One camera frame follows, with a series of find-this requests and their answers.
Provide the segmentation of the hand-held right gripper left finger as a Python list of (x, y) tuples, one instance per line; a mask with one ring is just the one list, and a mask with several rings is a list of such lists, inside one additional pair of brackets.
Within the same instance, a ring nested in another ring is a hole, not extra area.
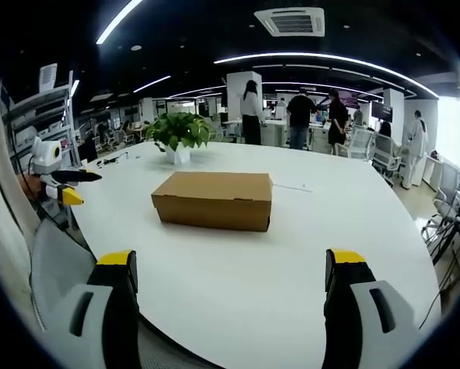
[(140, 368), (136, 251), (102, 256), (54, 307), (45, 343), (60, 368)]

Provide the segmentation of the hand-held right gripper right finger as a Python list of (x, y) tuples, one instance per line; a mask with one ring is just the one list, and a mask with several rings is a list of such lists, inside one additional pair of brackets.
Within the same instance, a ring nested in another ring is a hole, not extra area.
[(413, 308), (360, 254), (325, 256), (323, 368), (400, 368), (418, 345)]

